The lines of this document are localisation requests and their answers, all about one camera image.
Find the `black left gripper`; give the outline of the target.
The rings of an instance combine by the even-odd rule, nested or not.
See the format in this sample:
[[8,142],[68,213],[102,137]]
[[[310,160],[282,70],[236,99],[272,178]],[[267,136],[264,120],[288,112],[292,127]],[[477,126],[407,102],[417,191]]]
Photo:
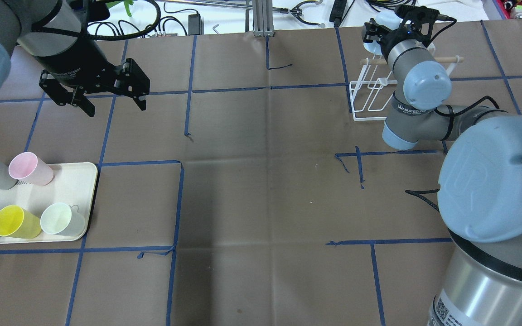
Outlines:
[[59,54],[39,57],[39,63],[44,67],[39,86],[57,105],[79,107],[94,117],[95,106],[87,95],[109,92],[131,98],[146,110],[150,79],[132,58],[116,66],[96,43],[74,43]]

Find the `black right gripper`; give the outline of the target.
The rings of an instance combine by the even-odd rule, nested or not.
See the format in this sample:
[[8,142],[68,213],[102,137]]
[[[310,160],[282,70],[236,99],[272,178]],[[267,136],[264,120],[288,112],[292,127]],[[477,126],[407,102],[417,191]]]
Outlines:
[[414,30],[410,21],[405,25],[398,25],[398,28],[390,31],[380,41],[383,57],[398,57],[402,53],[418,47],[418,31]]

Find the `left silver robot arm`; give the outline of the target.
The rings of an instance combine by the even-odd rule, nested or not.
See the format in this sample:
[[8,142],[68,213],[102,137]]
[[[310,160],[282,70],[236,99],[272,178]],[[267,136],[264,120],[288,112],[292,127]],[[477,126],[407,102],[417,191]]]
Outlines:
[[9,76],[17,45],[43,66],[39,86],[57,105],[82,109],[95,106],[88,94],[109,92],[131,98],[146,109],[149,77],[132,58],[111,64],[96,41],[137,38],[155,29],[126,35],[91,35],[90,21],[109,16],[107,0],[0,0],[0,89]]

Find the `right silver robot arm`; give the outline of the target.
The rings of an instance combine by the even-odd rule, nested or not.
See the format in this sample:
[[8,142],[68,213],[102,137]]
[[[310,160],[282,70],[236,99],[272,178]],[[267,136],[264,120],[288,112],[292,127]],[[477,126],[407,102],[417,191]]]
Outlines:
[[485,96],[446,105],[447,70],[428,50],[435,21],[415,8],[365,23],[365,47],[381,54],[397,79],[382,133],[410,150],[421,140],[448,140],[438,210],[455,249],[429,309],[429,326],[522,326],[522,115]]

